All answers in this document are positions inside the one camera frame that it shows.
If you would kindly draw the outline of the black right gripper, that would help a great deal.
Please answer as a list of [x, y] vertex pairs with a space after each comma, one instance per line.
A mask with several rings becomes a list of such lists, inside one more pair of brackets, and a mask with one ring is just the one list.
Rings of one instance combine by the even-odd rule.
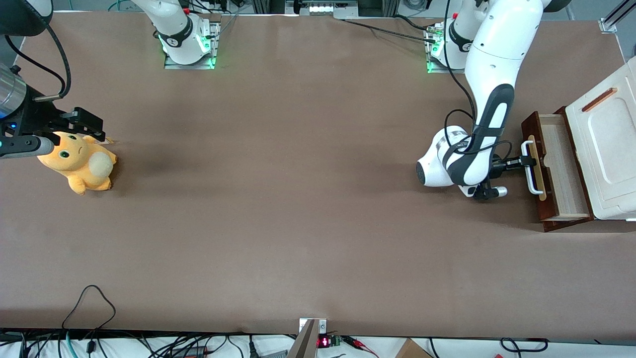
[[[23, 103], [0, 120], [1, 135], [11, 136], [35, 135], [51, 140], [55, 145], [59, 143], [106, 143], [107, 137], [102, 134], [95, 136], [87, 132], [104, 132], [104, 121], [88, 110], [75, 107], [70, 112], [63, 112], [52, 102], [35, 102], [34, 96], [41, 95], [39, 91], [26, 86], [26, 96]], [[62, 120], [73, 131], [60, 131]]]

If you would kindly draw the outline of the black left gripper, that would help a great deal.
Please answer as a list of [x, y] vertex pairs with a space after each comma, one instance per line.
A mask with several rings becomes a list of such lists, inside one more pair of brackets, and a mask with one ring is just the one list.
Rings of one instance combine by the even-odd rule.
[[531, 156], [518, 156], [509, 160], [503, 159], [498, 154], [493, 154], [491, 158], [491, 166], [489, 172], [489, 179], [497, 179], [502, 176], [503, 172], [506, 172], [507, 168], [531, 168], [536, 165], [537, 161]]

